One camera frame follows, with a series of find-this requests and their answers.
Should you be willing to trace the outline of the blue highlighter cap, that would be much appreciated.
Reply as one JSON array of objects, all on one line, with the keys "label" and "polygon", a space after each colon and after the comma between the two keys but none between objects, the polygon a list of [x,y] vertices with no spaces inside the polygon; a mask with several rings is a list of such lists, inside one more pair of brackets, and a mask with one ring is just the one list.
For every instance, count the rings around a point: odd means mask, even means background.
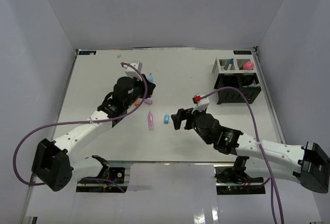
[{"label": "blue highlighter cap", "polygon": [[164,119],[163,119],[163,123],[164,123],[164,124],[168,124],[169,121],[170,121],[170,116],[169,116],[169,114],[165,114],[165,115],[164,115]]}]

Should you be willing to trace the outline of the purple highlighter cap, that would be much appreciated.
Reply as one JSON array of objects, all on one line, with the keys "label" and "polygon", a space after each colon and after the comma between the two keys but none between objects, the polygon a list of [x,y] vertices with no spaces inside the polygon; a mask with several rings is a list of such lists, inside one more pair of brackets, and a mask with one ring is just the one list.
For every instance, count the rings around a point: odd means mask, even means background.
[{"label": "purple highlighter cap", "polygon": [[144,102],[147,104],[147,105],[152,105],[153,104],[153,101],[151,99],[145,99]]}]

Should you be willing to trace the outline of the blue stubby highlighter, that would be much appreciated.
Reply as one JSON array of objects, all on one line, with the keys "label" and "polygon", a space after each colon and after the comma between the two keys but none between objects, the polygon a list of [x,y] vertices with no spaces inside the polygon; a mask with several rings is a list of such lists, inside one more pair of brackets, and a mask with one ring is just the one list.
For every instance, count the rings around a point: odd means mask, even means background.
[{"label": "blue stubby highlighter", "polygon": [[149,82],[153,83],[154,78],[153,78],[152,73],[149,74],[148,80],[149,80]]}]

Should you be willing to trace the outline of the pink stubby highlighter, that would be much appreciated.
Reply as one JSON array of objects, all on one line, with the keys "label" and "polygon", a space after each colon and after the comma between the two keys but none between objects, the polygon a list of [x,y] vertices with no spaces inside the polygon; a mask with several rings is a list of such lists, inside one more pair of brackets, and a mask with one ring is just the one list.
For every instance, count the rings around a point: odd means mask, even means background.
[{"label": "pink stubby highlighter", "polygon": [[152,115],[151,111],[148,112],[147,122],[148,122],[149,131],[154,130],[154,119],[153,119],[153,115]]}]

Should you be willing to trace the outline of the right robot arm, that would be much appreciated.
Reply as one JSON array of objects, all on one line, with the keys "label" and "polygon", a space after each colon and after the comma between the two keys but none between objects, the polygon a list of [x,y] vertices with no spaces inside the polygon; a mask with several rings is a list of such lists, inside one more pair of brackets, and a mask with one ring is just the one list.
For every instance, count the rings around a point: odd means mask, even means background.
[{"label": "right robot arm", "polygon": [[239,182],[248,178],[284,179],[316,193],[329,190],[329,156],[314,142],[305,146],[257,141],[240,130],[220,125],[205,111],[179,109],[171,115],[174,129],[185,121],[185,130],[193,130],[214,150],[236,156],[233,177]]}]

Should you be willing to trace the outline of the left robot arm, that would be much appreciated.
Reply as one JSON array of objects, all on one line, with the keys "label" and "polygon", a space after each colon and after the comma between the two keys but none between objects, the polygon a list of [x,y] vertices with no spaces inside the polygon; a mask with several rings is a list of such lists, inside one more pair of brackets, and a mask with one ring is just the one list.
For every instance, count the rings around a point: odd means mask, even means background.
[{"label": "left robot arm", "polygon": [[87,123],[75,127],[65,135],[39,142],[32,164],[32,172],[49,188],[57,192],[71,179],[94,178],[104,182],[109,176],[109,164],[100,156],[79,160],[79,152],[99,135],[122,120],[122,115],[137,99],[150,98],[156,87],[147,79],[121,77]]}]

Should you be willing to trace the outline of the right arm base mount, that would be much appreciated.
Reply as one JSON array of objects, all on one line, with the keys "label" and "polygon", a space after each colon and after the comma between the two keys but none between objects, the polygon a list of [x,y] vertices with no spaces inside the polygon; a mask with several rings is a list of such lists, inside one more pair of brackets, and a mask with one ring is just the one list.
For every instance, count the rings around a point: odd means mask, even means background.
[{"label": "right arm base mount", "polygon": [[234,174],[233,166],[214,166],[214,177],[218,196],[263,195],[265,179]]}]

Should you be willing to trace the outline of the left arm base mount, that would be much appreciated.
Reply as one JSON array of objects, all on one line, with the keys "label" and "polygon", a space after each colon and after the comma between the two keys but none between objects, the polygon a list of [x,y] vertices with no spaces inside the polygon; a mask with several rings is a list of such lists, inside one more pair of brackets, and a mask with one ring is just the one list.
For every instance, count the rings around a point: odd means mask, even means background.
[{"label": "left arm base mount", "polygon": [[125,193],[130,179],[129,167],[110,167],[97,176],[99,180],[80,179],[77,193]]}]

